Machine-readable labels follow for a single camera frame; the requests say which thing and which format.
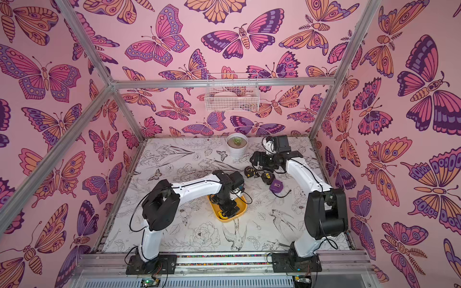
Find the black round tape measure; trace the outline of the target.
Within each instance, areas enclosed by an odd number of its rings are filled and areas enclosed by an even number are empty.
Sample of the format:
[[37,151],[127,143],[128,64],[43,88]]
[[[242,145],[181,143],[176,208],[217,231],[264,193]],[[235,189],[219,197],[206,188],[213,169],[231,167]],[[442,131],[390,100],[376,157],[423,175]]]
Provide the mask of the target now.
[[275,180],[275,176],[271,172],[263,172],[261,174],[261,179],[262,179],[263,183],[270,186],[273,183],[273,181]]

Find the yellow storage tray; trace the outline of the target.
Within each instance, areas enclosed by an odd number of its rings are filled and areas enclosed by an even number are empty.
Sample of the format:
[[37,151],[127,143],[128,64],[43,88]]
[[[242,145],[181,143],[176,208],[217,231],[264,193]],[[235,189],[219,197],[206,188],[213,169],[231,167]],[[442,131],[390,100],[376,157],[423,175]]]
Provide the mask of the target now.
[[215,204],[208,196],[214,216],[222,223],[228,223],[241,217],[247,210],[248,203],[244,196],[237,197],[233,202],[223,210],[219,204]]

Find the black yellow tape measure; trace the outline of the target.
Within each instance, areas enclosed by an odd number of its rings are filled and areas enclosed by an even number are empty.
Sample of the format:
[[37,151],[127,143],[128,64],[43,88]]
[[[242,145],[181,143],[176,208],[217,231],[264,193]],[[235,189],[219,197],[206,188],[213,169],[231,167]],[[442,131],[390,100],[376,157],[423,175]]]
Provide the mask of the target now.
[[244,174],[247,178],[258,178],[260,177],[260,174],[257,169],[247,166],[244,169]]

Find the purple tape measure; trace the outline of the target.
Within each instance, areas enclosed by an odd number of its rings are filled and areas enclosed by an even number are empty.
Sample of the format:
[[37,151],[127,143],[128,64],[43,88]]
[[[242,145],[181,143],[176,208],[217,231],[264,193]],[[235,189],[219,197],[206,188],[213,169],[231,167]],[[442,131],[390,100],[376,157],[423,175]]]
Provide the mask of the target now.
[[270,192],[272,192],[272,194],[276,197],[276,198],[279,198],[279,199],[283,199],[285,197],[287,197],[291,190],[288,190],[288,192],[286,192],[284,195],[281,195],[281,192],[283,191],[284,189],[284,185],[283,185],[283,182],[280,181],[280,180],[273,180],[271,185],[270,185]]

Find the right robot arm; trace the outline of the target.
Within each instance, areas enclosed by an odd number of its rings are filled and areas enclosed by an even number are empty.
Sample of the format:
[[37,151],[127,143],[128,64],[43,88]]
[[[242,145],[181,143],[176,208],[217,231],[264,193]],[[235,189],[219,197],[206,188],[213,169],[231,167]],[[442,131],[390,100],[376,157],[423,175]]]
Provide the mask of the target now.
[[280,169],[288,174],[307,196],[304,213],[305,231],[291,244],[289,254],[294,262],[312,258],[324,242],[337,248],[333,238],[349,228],[346,194],[323,181],[309,167],[299,151],[291,150],[287,136],[264,137],[263,152],[254,152],[253,166],[265,172]]

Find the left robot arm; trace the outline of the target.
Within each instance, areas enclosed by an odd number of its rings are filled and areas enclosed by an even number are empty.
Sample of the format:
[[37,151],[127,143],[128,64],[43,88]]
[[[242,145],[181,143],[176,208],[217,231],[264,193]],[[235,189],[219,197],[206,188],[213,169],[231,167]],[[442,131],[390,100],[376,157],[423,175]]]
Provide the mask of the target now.
[[244,178],[239,172],[227,174],[215,170],[188,182],[159,181],[140,203],[144,220],[138,247],[140,259],[147,263],[158,258],[162,232],[172,224],[181,205],[207,197],[217,207],[215,215],[218,218],[231,220],[244,211],[238,206],[244,202],[243,192]]

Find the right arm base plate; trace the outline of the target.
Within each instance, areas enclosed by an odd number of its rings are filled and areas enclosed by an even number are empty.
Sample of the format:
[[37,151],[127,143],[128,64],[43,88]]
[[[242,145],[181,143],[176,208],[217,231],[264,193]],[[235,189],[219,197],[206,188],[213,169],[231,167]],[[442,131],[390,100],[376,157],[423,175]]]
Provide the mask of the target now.
[[299,258],[289,253],[271,253],[270,255],[274,272],[308,273],[321,272],[322,266],[318,255],[308,258]]

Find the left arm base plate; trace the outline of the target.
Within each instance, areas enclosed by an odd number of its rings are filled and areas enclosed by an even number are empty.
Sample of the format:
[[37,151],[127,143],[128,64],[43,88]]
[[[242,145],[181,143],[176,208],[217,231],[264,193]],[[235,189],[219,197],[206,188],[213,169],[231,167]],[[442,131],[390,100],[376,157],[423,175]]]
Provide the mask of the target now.
[[144,262],[139,254],[130,257],[127,265],[127,275],[154,275],[154,274],[174,274],[176,261],[175,254],[160,254],[154,260]]

